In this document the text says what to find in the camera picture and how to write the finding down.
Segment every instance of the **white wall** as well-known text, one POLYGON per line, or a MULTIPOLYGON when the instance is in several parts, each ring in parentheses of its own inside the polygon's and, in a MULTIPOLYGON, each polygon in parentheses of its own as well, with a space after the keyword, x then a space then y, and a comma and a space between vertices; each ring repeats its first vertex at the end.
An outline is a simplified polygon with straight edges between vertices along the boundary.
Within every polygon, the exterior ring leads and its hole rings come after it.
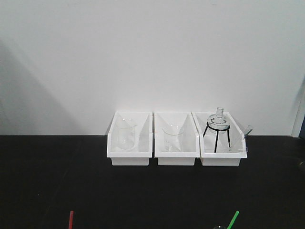
POLYGON ((290 135, 305 2, 0 0, 0 133, 105 134, 115 110, 213 111, 290 135))

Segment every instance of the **stand leg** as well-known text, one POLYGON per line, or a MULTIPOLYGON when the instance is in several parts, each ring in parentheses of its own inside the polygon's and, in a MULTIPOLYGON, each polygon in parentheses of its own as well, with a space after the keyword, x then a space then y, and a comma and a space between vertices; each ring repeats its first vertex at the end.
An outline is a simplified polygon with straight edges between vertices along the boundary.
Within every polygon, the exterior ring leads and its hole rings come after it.
POLYGON ((228 134, 228 143, 229 143, 229 148, 230 148, 231 147, 231 142, 230 142, 229 129, 227 130, 227 134, 228 134))
POLYGON ((206 130, 208 129, 208 125, 206 125, 205 131, 203 133, 203 136, 205 136, 206 130))
POLYGON ((215 142, 215 150, 214 150, 214 153, 216 153, 216 149, 217 149, 218 133, 219 133, 219 131, 217 131, 217 134, 216 134, 216 142, 215 142))

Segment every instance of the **glass object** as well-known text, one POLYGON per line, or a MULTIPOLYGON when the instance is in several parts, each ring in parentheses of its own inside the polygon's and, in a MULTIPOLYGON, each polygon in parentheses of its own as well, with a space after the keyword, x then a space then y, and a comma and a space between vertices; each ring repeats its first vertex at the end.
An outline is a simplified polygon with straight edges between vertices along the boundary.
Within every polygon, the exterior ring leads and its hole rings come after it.
POLYGON ((119 129, 118 147, 121 149, 133 148, 136 123, 132 119, 118 118, 116 125, 119 129))
POLYGON ((165 150, 169 152, 180 152, 182 150, 183 127, 168 125, 163 128, 165 150))
POLYGON ((224 109, 222 107, 218 107, 216 113, 208 117, 208 124, 216 130, 226 130, 230 126, 230 122, 224 116, 224 109))
POLYGON ((251 125, 247 126, 247 128, 242 132, 241 135, 238 135, 233 141, 230 142, 229 151, 236 150, 234 147, 237 143, 242 142, 253 130, 251 125))

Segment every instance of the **white storage tray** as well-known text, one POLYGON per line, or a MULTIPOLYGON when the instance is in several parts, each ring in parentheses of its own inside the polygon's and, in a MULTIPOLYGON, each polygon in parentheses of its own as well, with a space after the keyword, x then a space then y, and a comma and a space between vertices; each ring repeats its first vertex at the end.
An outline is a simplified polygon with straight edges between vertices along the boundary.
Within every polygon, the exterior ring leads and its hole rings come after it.
POLYGON ((228 138, 226 132, 219 134, 217 152, 214 152, 216 135, 208 128, 203 137, 206 128, 206 122, 213 112, 192 112, 195 124, 200 136, 201 162, 203 166, 239 166, 241 158, 247 158, 247 147, 242 131, 228 112, 224 112, 226 118, 230 121, 230 140, 234 141, 240 137, 240 140, 234 145, 234 148, 228 150, 228 138))
POLYGON ((153 156, 152 112, 116 112, 107 138, 107 157, 114 166, 147 166, 153 156), (135 143, 131 149, 118 147, 118 118, 132 119, 135 127, 135 143))
POLYGON ((156 112, 154 113, 154 150, 158 165, 194 165, 195 158, 200 157, 199 135, 190 112, 156 112), (178 125, 184 129, 181 150, 169 152, 165 149, 163 128, 178 125))

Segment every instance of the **glass flask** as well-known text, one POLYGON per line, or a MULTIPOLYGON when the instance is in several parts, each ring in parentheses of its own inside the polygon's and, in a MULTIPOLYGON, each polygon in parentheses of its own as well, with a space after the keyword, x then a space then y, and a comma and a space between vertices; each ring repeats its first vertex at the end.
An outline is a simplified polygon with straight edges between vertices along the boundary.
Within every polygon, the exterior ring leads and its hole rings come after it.
POLYGON ((230 127, 230 122, 224 116, 222 107, 218 107, 216 113, 208 117, 208 124, 215 130, 226 130, 230 127))

